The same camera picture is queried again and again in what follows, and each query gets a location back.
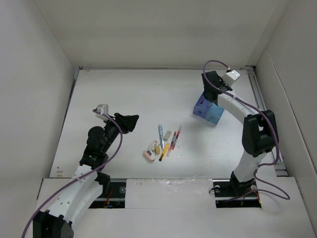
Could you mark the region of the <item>red pen clear barrel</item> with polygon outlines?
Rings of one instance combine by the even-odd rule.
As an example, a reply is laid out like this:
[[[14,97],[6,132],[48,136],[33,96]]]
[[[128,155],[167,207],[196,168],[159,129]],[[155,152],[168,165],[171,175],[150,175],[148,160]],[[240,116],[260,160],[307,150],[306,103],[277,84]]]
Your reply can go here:
[[[173,138],[172,138],[171,144],[169,146],[168,152],[167,152],[167,157],[169,157],[170,152],[171,152],[171,150],[173,148],[173,145],[174,145],[174,142],[175,142],[175,139],[176,139],[176,135],[177,135],[177,132],[175,131],[174,134],[173,134]]]

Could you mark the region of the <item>red pen white cap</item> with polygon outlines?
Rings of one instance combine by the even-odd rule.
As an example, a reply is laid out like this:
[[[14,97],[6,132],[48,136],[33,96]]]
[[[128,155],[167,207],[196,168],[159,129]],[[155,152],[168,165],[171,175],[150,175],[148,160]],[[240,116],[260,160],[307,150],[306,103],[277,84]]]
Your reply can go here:
[[[180,132],[181,132],[181,129],[182,129],[182,126],[180,125],[180,126],[179,126],[179,129],[178,129],[178,132],[177,132],[177,134],[176,134],[175,140],[174,140],[173,147],[172,147],[173,150],[174,150],[174,148],[175,148],[175,145],[176,145],[176,142],[177,142],[177,140],[178,140],[178,137],[179,137],[179,134],[180,134]]]

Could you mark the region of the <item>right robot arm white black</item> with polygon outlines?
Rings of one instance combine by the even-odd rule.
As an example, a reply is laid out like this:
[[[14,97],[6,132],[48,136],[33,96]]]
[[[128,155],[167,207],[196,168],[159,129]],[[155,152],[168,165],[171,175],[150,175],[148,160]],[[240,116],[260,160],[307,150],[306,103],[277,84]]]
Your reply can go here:
[[[231,199],[248,196],[255,184],[259,167],[264,166],[263,158],[273,148],[278,147],[278,132],[275,114],[271,110],[262,111],[243,101],[234,93],[233,83],[239,73],[228,70],[223,77],[216,71],[202,73],[203,96],[216,106],[228,111],[243,126],[243,154],[228,183]]]

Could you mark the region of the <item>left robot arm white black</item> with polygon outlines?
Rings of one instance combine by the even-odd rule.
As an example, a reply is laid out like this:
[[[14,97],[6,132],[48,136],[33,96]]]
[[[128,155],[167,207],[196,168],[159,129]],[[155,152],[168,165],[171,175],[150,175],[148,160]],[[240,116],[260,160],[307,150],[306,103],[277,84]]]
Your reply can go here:
[[[139,116],[110,116],[101,107],[94,113],[105,126],[89,130],[86,148],[70,182],[51,196],[55,202],[46,211],[36,210],[31,218],[35,238],[72,238],[74,226],[95,199],[110,192],[110,176],[102,172],[112,160],[107,151],[117,137],[134,130]]]

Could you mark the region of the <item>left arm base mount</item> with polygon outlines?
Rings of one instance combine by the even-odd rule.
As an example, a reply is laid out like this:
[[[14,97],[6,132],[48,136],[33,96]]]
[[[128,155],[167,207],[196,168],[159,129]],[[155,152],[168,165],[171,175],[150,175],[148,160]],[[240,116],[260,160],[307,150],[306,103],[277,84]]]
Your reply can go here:
[[[107,194],[99,196],[91,205],[91,209],[125,208],[126,180],[114,180]]]

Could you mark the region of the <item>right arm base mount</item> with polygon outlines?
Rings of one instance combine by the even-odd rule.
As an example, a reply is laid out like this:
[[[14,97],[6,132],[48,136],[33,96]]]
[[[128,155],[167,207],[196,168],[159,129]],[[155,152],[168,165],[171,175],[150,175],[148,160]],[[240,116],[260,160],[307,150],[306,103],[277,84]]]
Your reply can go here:
[[[261,208],[254,179],[238,183],[234,179],[213,179],[210,194],[215,197],[216,208]]]

